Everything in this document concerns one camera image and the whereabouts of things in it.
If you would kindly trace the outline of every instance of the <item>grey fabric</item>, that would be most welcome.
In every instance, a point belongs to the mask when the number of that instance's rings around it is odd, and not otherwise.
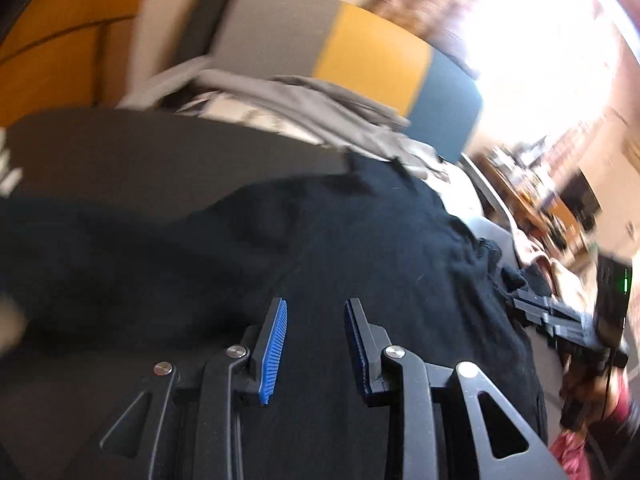
[[[513,245],[513,236],[507,230],[494,224],[488,218],[483,216],[473,216],[471,218],[461,218],[469,230],[476,238],[485,238],[494,241],[500,250],[502,256],[498,265],[503,267],[508,265],[514,269],[520,268],[518,257],[516,256],[515,247]]]
[[[203,70],[196,82],[276,112],[337,148],[349,147],[364,155],[385,160],[397,157],[418,178],[426,178],[433,172],[442,173],[442,165],[431,146],[383,126],[376,126],[358,115],[354,110],[362,107],[367,108],[369,117],[375,114],[375,110],[367,107],[370,100],[352,92],[350,97],[354,101],[349,110],[332,99],[330,94],[318,90],[254,79],[223,70]],[[354,104],[357,102],[361,102],[362,107]],[[390,117],[382,109],[378,110],[377,122],[389,120]]]
[[[399,115],[395,108],[356,94],[356,92],[347,90],[335,83],[329,83],[328,81],[322,81],[321,79],[313,79],[312,77],[299,75],[277,75],[271,79],[287,85],[303,86],[310,90],[322,92],[332,100],[347,108],[347,110],[351,110],[368,123],[375,124],[376,126],[386,126],[387,128],[397,132],[411,124],[408,119]]]
[[[125,95],[118,103],[117,108],[148,110],[165,95],[169,95],[186,85],[198,75],[200,70],[211,66],[212,62],[209,56],[194,57],[184,63],[180,63],[180,65],[172,66],[168,70],[149,78],[132,93]]]
[[[311,76],[339,8],[339,0],[233,0],[212,66],[262,79]]]

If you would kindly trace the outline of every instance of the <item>black clothing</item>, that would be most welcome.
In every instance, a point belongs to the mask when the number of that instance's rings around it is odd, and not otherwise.
[[[0,285],[50,336],[119,347],[239,335],[285,298],[276,391],[244,420],[247,479],[383,477],[388,411],[356,392],[342,318],[353,297],[425,361],[478,364],[546,439],[529,339],[506,313],[508,286],[526,282],[398,163],[350,161],[165,227],[3,201]]]
[[[592,480],[635,480],[640,471],[640,408],[633,401],[627,420],[591,424],[587,440]]]

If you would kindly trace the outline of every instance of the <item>red fabric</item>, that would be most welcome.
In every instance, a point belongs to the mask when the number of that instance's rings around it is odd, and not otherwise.
[[[610,426],[612,431],[624,424],[631,412],[631,394],[622,374],[618,375],[618,384],[620,386],[620,396],[618,397],[616,409],[605,420],[598,423],[605,424],[606,427]],[[581,436],[565,431],[558,435],[558,438],[549,448],[549,451],[558,460],[570,480],[591,480],[591,471],[584,444],[585,440]]]
[[[591,480],[589,460],[584,450],[585,440],[571,431],[564,431],[549,448],[570,480]]]
[[[619,396],[616,409],[613,410],[606,420],[610,420],[616,426],[621,426],[629,418],[631,413],[631,393],[629,392],[629,385],[626,383],[622,374],[618,375]]]

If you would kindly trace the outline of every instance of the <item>black strap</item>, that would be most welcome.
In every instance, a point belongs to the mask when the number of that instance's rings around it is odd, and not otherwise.
[[[229,0],[198,0],[175,49],[177,65],[209,52]]]
[[[2,442],[0,442],[0,478],[2,480],[24,480]]]

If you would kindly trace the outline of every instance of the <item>metal screw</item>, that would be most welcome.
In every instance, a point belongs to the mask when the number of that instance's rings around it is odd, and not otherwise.
[[[174,367],[167,361],[162,361],[154,366],[154,373],[159,376],[169,375]]]
[[[401,359],[406,352],[404,348],[398,345],[391,345],[385,348],[385,354],[393,359]]]
[[[242,345],[231,345],[226,349],[226,354],[233,359],[239,359],[246,355],[246,348]]]
[[[480,371],[480,368],[478,368],[477,365],[470,363],[469,361],[462,361],[458,364],[457,368],[458,373],[467,379],[473,379]]]

